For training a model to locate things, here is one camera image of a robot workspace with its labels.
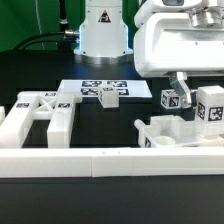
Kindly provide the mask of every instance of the white cube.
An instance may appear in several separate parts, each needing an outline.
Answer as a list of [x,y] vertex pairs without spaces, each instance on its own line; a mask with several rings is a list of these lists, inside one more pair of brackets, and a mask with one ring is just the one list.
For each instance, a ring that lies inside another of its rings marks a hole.
[[112,85],[99,85],[98,99],[103,108],[119,107],[119,93]]
[[173,89],[162,90],[161,105],[166,109],[181,108],[180,97]]
[[220,86],[198,88],[195,120],[202,135],[224,133],[224,89]]

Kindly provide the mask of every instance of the white block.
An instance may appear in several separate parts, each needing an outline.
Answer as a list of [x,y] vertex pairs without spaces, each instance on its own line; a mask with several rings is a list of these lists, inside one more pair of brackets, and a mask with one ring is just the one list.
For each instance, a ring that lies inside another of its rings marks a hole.
[[91,150],[1,149],[0,177],[91,177]]
[[0,126],[1,148],[21,148],[33,123],[32,111],[39,105],[38,96],[20,97]]
[[119,93],[112,85],[99,85],[98,99],[103,108],[119,107]]
[[92,176],[131,176],[130,149],[101,149],[92,156]]
[[180,97],[173,89],[162,90],[161,105],[166,109],[181,108]]
[[47,130],[48,148],[69,148],[75,115],[74,94],[60,94]]
[[224,89],[220,86],[207,86],[198,89],[195,120],[200,126],[201,135],[224,133]]

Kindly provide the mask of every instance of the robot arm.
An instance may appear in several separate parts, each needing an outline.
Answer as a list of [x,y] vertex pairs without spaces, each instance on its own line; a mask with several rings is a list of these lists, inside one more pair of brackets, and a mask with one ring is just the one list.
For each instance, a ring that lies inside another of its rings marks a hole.
[[224,70],[223,9],[224,2],[218,0],[146,1],[135,16],[137,72],[142,77],[169,75],[182,107],[189,107],[187,74]]

